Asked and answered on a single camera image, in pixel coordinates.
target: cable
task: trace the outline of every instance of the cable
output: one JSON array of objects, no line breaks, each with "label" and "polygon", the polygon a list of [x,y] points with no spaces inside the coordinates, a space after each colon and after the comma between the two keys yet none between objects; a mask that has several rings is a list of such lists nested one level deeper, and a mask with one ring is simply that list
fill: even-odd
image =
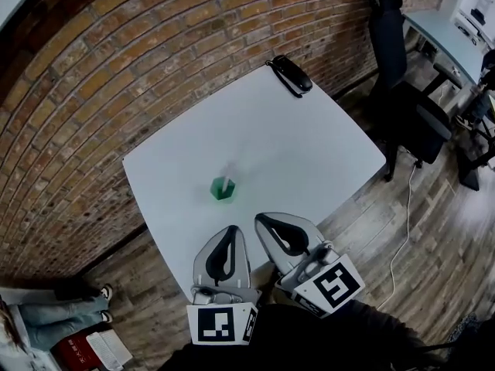
[{"label": "cable", "polygon": [[377,308],[377,310],[379,311],[385,304],[387,304],[388,300],[390,300],[392,297],[394,297],[394,294],[395,294],[395,277],[394,277],[394,261],[395,259],[397,258],[397,256],[399,255],[399,253],[401,252],[401,250],[404,248],[404,246],[408,243],[409,241],[409,212],[411,210],[411,179],[412,179],[412,175],[414,174],[416,170],[416,164],[414,164],[412,166],[412,172],[411,172],[411,175],[409,176],[409,196],[408,196],[408,209],[407,209],[407,236],[405,238],[405,241],[404,243],[402,244],[401,247],[399,247],[399,250],[397,250],[397,253],[394,255],[394,258],[392,258],[392,261],[390,262],[390,274],[392,276],[392,294],[390,295],[390,297],[388,297],[385,301],[383,301],[381,303],[381,305]]},{"label": "cable", "polygon": [[447,87],[448,84],[444,85],[442,87],[442,89],[440,90],[440,97],[439,97],[439,102],[438,102],[438,105],[440,105],[440,101],[442,100],[443,98],[443,90],[445,89],[445,87]]}]

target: brick wall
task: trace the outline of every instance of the brick wall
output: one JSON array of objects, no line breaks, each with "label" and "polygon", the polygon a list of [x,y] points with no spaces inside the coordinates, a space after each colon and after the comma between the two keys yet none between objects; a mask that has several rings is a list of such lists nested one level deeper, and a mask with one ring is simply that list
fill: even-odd
[{"label": "brick wall", "polygon": [[330,95],[375,68],[364,0],[76,1],[2,79],[3,284],[70,276],[143,223],[122,157],[266,59]]}]

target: white table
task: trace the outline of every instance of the white table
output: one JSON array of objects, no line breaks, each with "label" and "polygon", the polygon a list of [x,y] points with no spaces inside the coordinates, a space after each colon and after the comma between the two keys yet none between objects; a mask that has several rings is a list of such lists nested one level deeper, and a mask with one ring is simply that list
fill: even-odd
[{"label": "white table", "polygon": [[449,17],[436,10],[409,12],[405,14],[404,37],[409,28],[421,33],[433,46],[440,49],[467,78],[467,82],[454,98],[445,106],[449,112],[478,84],[481,75],[483,54],[465,37]]},{"label": "white table", "polygon": [[[193,261],[224,227],[244,233],[254,271],[268,261],[254,231],[261,212],[320,223],[385,163],[319,87],[293,97],[263,66],[198,103],[131,151],[124,167],[139,209],[191,300]],[[230,202],[210,184],[230,165]]]}]

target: jeans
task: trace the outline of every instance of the jeans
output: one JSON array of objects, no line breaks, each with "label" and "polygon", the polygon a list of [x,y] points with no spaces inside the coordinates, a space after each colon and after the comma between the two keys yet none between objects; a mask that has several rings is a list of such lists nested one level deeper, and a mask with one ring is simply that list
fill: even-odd
[{"label": "jeans", "polygon": [[481,122],[483,117],[491,108],[491,102],[489,95],[495,96],[491,91],[483,92],[481,95],[477,96],[471,105],[468,106],[465,114],[470,114],[473,117],[475,123]]},{"label": "jeans", "polygon": [[102,296],[62,304],[19,305],[31,347],[49,351],[61,339],[103,321],[101,311],[108,310]]}]

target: black telephone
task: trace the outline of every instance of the black telephone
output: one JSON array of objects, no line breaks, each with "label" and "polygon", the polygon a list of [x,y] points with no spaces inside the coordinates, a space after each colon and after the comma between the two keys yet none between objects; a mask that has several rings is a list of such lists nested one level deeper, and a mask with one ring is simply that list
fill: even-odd
[{"label": "black telephone", "polygon": [[311,90],[312,82],[307,74],[287,56],[278,55],[273,60],[267,60],[266,65],[271,67],[277,78],[295,97],[301,98],[303,94]]}]

